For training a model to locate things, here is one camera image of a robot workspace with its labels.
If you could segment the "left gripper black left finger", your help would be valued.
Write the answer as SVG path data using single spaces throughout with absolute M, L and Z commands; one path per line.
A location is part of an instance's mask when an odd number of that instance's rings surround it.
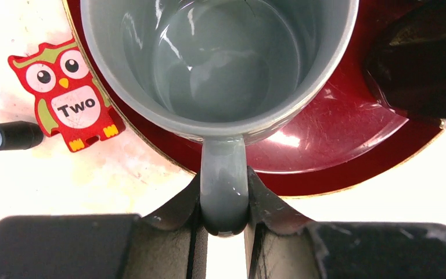
M 6 217 L 0 278 L 204 278 L 208 233 L 199 180 L 144 217 Z

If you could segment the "grey ceramic mug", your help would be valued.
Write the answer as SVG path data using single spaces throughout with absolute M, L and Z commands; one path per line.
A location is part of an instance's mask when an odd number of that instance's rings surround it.
M 286 125 L 341 61 L 358 1 L 81 1 L 89 51 L 114 93 L 202 143 L 212 235 L 247 224 L 246 146 Z

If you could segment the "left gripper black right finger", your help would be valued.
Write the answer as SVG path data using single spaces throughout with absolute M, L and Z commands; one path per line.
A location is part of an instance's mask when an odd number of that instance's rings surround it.
M 315 221 L 248 169 L 248 278 L 446 278 L 446 226 Z

